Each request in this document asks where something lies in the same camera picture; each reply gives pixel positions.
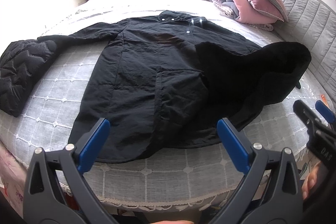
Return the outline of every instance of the black jacket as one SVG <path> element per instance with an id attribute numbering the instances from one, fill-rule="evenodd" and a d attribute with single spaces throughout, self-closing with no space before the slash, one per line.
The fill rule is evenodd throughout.
<path id="1" fill-rule="evenodd" d="M 264 105 L 281 102 L 290 93 L 311 59 L 308 49 L 296 42 L 260 48 L 204 17 L 164 11 L 26 41 L 35 43 L 35 51 L 36 45 L 52 45 L 50 57 L 33 73 L 35 78 L 13 68 L 16 80 L 25 79 L 24 86 L 29 79 L 29 86 L 20 98 L 1 87 L 0 98 L 5 95 L 21 106 L 11 108 L 1 100 L 1 109 L 18 115 L 21 98 L 65 47 L 97 41 L 108 45 L 86 87 L 69 142 L 75 143 L 100 117 L 109 119 L 110 136 L 98 159 L 102 162 L 146 158 L 162 147 L 218 143 L 216 123 L 221 117 L 242 129 Z M 19 51 L 13 43 L 0 60 L 0 86 L 4 67 L 15 64 L 12 55 Z M 21 62 L 29 65 L 29 57 Z"/>

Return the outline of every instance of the blue gripper pad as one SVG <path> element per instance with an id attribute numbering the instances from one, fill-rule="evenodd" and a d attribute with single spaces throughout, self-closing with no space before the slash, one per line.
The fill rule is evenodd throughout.
<path id="1" fill-rule="evenodd" d="M 77 170 L 80 174 L 90 171 L 109 134 L 110 122 L 104 119 L 78 156 Z"/>
<path id="2" fill-rule="evenodd" d="M 328 123 L 336 122 L 334 113 L 321 100 L 315 103 L 315 108 Z"/>
<path id="3" fill-rule="evenodd" d="M 246 175 L 250 170 L 249 155 L 223 119 L 217 123 L 217 133 L 236 169 Z"/>

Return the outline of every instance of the orange object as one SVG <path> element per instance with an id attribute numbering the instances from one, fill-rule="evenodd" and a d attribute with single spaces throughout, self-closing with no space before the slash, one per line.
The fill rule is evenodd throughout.
<path id="1" fill-rule="evenodd" d="M 322 98 L 323 103 L 330 109 L 326 97 L 322 94 L 321 98 Z"/>

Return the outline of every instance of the bed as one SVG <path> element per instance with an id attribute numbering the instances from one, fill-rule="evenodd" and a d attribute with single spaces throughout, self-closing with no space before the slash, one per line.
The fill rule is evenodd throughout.
<path id="1" fill-rule="evenodd" d="M 305 26 L 297 23 L 307 16 L 304 1 L 318 3 L 315 17 L 322 17 L 324 9 L 330 11 L 328 18 L 335 17 L 335 13 L 320 0 L 284 0 L 289 12 L 290 22 L 286 24 L 290 31 L 287 25 L 278 24 L 276 31 L 269 32 L 221 16 L 212 3 L 202 0 L 89 0 L 43 35 L 69 35 L 97 22 L 114 23 L 173 10 L 204 16 L 260 46 L 288 39 L 286 34 L 290 34 L 289 41 L 305 43 L 305 39 L 314 40 L 315 35 L 307 38 Z M 319 22 L 317 25 L 321 37 L 330 40 L 324 32 L 327 28 L 335 31 L 335 23 L 331 27 L 327 23 L 324 27 L 320 27 Z M 326 43 L 331 47 L 333 42 Z M 322 50 L 321 40 L 315 39 L 316 44 Z M 40 146 L 49 151 L 66 145 L 83 92 L 104 47 L 101 43 L 68 49 L 36 84 L 22 115 L 14 118 L 0 111 L 0 140 L 3 143 L 0 145 L 0 177 L 17 212 L 22 212 L 25 172 L 32 153 Z M 307 152 L 308 137 L 305 127 L 293 114 L 294 101 L 301 99 L 314 109 L 315 102 L 324 95 L 332 110 L 335 101 L 335 93 L 320 73 L 314 46 L 310 50 L 313 67 L 301 78 L 301 89 L 295 88 L 281 103 L 264 107 L 261 114 L 243 129 L 251 142 L 260 142 L 269 149 L 290 147 L 297 161 Z M 58 176 L 62 188 L 70 193 L 63 174 L 59 172 Z M 148 159 L 125 164 L 95 163 L 84 176 L 99 200 L 107 206 L 141 212 L 204 210 L 212 204 L 222 206 L 242 178 L 221 144 L 197 149 L 164 148 Z"/>

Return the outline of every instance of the stack of bedding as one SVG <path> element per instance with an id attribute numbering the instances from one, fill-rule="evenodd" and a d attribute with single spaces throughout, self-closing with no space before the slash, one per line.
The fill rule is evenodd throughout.
<path id="1" fill-rule="evenodd" d="M 282 0 L 212 0 L 222 15 L 238 22 L 273 30 L 271 24 L 277 20 L 288 22 Z"/>

